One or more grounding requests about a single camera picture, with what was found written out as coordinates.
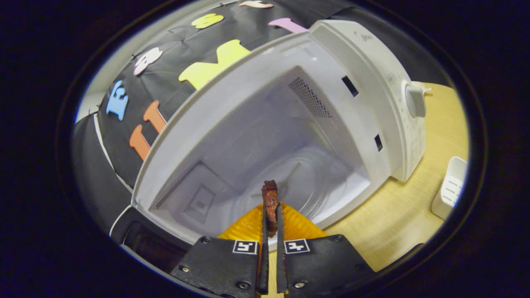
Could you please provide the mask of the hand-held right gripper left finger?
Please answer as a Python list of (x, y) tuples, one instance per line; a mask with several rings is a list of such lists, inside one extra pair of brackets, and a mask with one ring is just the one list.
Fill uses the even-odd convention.
[(265, 206), (252, 208), (217, 238), (201, 236), (171, 275), (212, 296), (267, 295), (269, 245)]

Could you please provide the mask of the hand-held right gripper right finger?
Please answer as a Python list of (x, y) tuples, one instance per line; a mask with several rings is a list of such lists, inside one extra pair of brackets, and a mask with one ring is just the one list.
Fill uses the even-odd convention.
[(277, 291), (286, 298), (338, 298), (375, 277), (344, 235), (328, 236), (283, 202), (277, 221)]

